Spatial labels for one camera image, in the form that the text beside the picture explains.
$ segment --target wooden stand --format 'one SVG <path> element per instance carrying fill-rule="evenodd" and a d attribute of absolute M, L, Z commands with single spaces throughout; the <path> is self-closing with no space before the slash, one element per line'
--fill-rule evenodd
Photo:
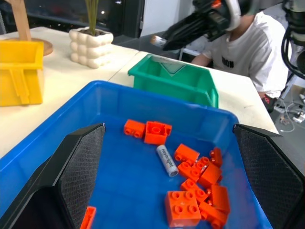
<path fill-rule="evenodd" d="M 27 12 L 25 10 L 24 0 L 6 0 L 11 4 L 13 14 L 19 34 L 19 38 L 10 38 L 8 40 L 20 40 L 20 41 L 37 41 L 43 42 L 43 55 L 49 55 L 53 52 L 53 45 L 45 40 L 31 38 L 29 21 Z"/>

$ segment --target battery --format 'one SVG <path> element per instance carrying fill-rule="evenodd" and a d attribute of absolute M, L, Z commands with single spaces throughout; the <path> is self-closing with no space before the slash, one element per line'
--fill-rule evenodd
<path fill-rule="evenodd" d="M 166 149 L 165 145 L 160 145 L 157 147 L 158 155 L 166 169 L 166 172 L 170 177 L 174 177 L 179 173 L 177 166 L 175 165 L 171 155 Z"/>

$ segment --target wall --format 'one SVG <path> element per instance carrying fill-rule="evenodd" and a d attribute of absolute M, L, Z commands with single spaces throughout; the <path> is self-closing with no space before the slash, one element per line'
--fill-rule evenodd
<path fill-rule="evenodd" d="M 192 0 L 145 0 L 141 36 L 167 30 L 189 15 L 191 8 Z"/>

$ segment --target lego stud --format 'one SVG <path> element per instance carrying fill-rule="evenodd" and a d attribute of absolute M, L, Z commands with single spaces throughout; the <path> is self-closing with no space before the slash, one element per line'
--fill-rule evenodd
<path fill-rule="evenodd" d="M 194 187 L 195 183 L 192 180 L 186 180 L 185 184 L 187 187 L 192 188 Z"/>
<path fill-rule="evenodd" d="M 175 159 L 176 159 L 176 161 L 181 161 L 182 160 L 182 158 L 178 154 L 175 156 Z"/>
<path fill-rule="evenodd" d="M 152 128 L 152 134 L 158 135 L 158 134 L 160 134 L 160 132 L 161 132 L 161 129 L 160 129 L 160 128 L 158 128 L 158 127 L 156 127 L 156 126 L 154 126 L 154 127 Z"/>
<path fill-rule="evenodd" d="M 201 219 L 202 219 L 203 221 L 207 220 L 207 219 L 208 219 L 208 214 L 205 213 L 205 212 L 201 212 Z"/>
<path fill-rule="evenodd" d="M 203 157 L 200 159 L 200 163 L 203 163 L 204 165 L 207 165 L 209 163 L 209 159 L 207 157 Z"/>
<path fill-rule="evenodd" d="M 191 212 L 192 214 L 196 213 L 198 211 L 198 208 L 195 205 L 190 205 L 188 206 L 188 211 Z"/>
<path fill-rule="evenodd" d="M 191 167 L 189 164 L 187 164 L 186 162 L 182 162 L 181 163 L 181 166 L 183 167 L 183 168 L 189 168 L 189 167 Z"/>
<path fill-rule="evenodd" d="M 172 198 L 173 199 L 179 199 L 180 198 L 180 193 L 179 192 L 172 192 Z"/>
<path fill-rule="evenodd" d="M 135 136 L 136 138 L 140 138 L 141 134 L 138 131 L 136 131 L 133 136 Z"/>
<path fill-rule="evenodd" d="M 212 223 L 211 223 L 211 226 L 213 229 L 219 229 L 221 228 L 221 225 L 220 225 L 220 222 L 218 220 L 214 220 Z"/>
<path fill-rule="evenodd" d="M 192 192 L 186 192 L 184 197 L 187 198 L 187 199 L 192 199 L 194 197 L 194 195 L 193 195 Z"/>
<path fill-rule="evenodd" d="M 130 134 L 131 134 L 131 130 L 130 130 L 130 129 L 127 129 L 127 128 L 125 129 L 124 132 L 125 132 L 126 135 L 130 135 Z"/>
<path fill-rule="evenodd" d="M 175 205 L 175 206 L 173 207 L 173 211 L 174 211 L 174 213 L 176 213 L 176 214 L 181 214 L 181 213 L 183 212 L 183 208 L 182 208 L 181 206 Z"/>
<path fill-rule="evenodd" d="M 204 197 L 205 196 L 205 192 L 201 189 L 198 189 L 195 191 L 196 196 L 198 197 Z"/>
<path fill-rule="evenodd" d="M 198 165 L 198 167 L 200 167 L 200 168 L 202 168 L 202 167 L 204 166 L 204 164 L 201 163 L 201 162 L 198 162 L 197 165 Z"/>
<path fill-rule="evenodd" d="M 186 162 L 187 164 L 189 164 L 189 165 L 193 165 L 193 164 L 194 164 L 194 162 L 191 161 L 191 160 L 186 160 L 185 162 Z"/>
<path fill-rule="evenodd" d="M 199 176 L 199 173 L 197 170 L 191 170 L 191 174 L 194 175 L 194 176 Z"/>

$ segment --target yellow plastic bin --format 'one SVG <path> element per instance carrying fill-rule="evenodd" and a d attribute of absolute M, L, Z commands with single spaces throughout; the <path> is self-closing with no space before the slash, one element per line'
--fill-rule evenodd
<path fill-rule="evenodd" d="M 0 106 L 41 104 L 43 42 L 0 41 Z"/>

